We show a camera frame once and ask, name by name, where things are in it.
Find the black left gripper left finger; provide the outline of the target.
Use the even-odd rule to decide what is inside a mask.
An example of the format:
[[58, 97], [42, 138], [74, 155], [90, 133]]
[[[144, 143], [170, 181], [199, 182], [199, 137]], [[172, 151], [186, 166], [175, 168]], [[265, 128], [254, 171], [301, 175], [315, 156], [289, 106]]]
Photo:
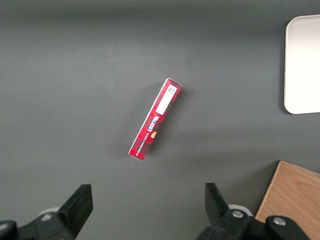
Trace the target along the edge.
[[93, 211], [92, 186], [82, 184], [61, 207], [42, 211], [34, 220], [18, 226], [0, 222], [2, 240], [75, 240]]

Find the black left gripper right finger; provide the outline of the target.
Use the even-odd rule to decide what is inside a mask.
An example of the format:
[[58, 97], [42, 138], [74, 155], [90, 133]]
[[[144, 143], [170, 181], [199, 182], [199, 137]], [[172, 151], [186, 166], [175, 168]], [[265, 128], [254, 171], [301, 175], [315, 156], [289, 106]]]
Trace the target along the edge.
[[205, 184], [205, 211], [210, 226], [198, 240], [308, 240], [308, 235], [292, 219], [271, 215], [265, 223], [239, 208], [231, 209], [215, 183]]

